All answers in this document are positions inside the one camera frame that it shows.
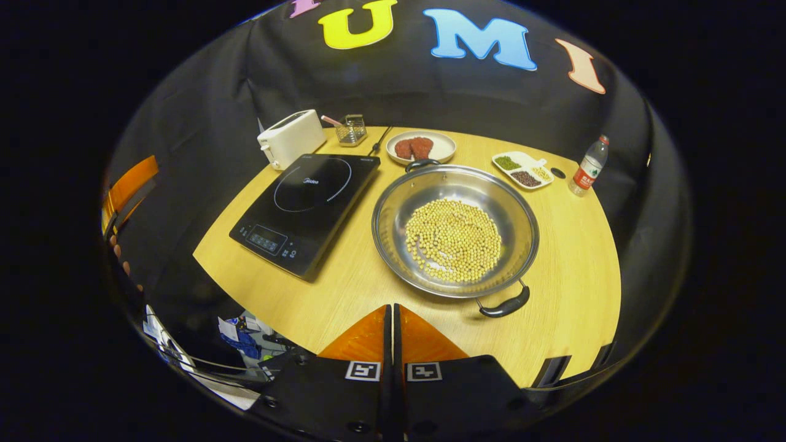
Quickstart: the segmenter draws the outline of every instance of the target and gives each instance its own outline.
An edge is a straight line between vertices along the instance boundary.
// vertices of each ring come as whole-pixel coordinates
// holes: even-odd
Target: metal pot
[[[426,164],[436,166],[419,168]],[[481,208],[497,225],[502,249],[497,265],[479,281],[465,284],[444,282],[423,272],[406,251],[406,222],[415,209],[430,201],[451,198]],[[538,222],[529,204],[508,183],[484,171],[465,166],[420,160],[409,164],[376,202],[371,218],[374,244],[382,259],[404,281],[441,297],[477,298],[498,292],[529,269],[538,252]],[[529,299],[523,282],[521,294],[495,308],[480,312],[498,318],[508,315]]]

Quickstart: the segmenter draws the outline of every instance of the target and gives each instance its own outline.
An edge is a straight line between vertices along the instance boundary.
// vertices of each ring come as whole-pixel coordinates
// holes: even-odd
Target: utensil holder
[[[361,114],[346,115],[340,122],[343,126],[336,128],[336,137],[339,139],[339,145],[355,147],[368,135],[365,131],[365,122]]]

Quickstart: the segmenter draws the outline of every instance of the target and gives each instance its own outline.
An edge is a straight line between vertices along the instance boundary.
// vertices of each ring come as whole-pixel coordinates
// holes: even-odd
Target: black handle
[[[439,165],[440,165],[440,164],[442,164],[442,163],[440,163],[440,162],[439,162],[439,161],[437,161],[437,160],[432,160],[431,158],[426,158],[425,160],[417,160],[417,161],[413,161],[413,162],[411,162],[411,163],[407,164],[407,165],[406,165],[406,168],[404,168],[404,171],[405,171],[406,173],[410,173],[410,171],[411,171],[412,169],[414,169],[414,168],[419,168],[419,167],[421,167],[421,166],[425,166],[426,164],[436,164],[436,165],[438,165],[438,166],[439,166]]]
[[[519,296],[510,298],[509,300],[504,300],[502,301],[502,304],[499,304],[497,307],[484,307],[481,305],[479,300],[475,299],[478,302],[478,306],[480,307],[480,313],[483,314],[483,316],[488,316],[489,318],[501,318],[502,316],[510,315],[514,311],[522,308],[530,299],[530,288],[527,287],[523,282],[521,282],[521,285],[523,285],[523,288],[521,289]]]

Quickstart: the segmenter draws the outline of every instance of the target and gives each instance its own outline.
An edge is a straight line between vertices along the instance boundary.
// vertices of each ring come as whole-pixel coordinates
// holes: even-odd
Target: paper
[[[248,316],[246,316],[245,318],[246,318],[246,325],[248,325],[250,322],[254,323],[254,326],[249,326],[249,328],[251,328],[252,330],[261,331],[262,334],[266,334],[266,335],[271,335],[274,333],[273,329],[270,328],[270,326],[268,326],[266,323],[260,321],[259,318],[249,318]]]
[[[151,338],[155,339],[156,342],[160,341],[160,336],[158,334],[158,330],[152,328],[147,321],[142,321],[142,331],[145,332],[146,335],[150,336]]]
[[[246,318],[246,328],[253,331],[262,330],[262,327],[259,326],[259,324],[256,322],[256,319],[249,318],[248,316],[246,316],[245,318]]]
[[[240,339],[237,338],[237,327],[221,318],[219,318],[219,332],[232,341],[240,342]]]
[[[219,384],[218,382],[213,382],[210,379],[205,379],[203,375],[194,376],[192,374],[191,377],[196,379],[205,387],[208,387],[213,393],[221,396],[224,400],[231,403],[235,407],[240,408],[241,410],[247,410],[251,408],[251,405],[254,405],[254,402],[256,402],[256,400],[261,396],[259,393],[243,389],[239,385],[237,387],[232,387],[229,385]]]

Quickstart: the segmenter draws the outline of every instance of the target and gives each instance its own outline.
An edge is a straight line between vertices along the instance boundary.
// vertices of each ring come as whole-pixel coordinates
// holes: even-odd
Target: toaster
[[[270,166],[278,171],[288,168],[304,153],[312,153],[327,137],[313,109],[295,112],[256,138]]]

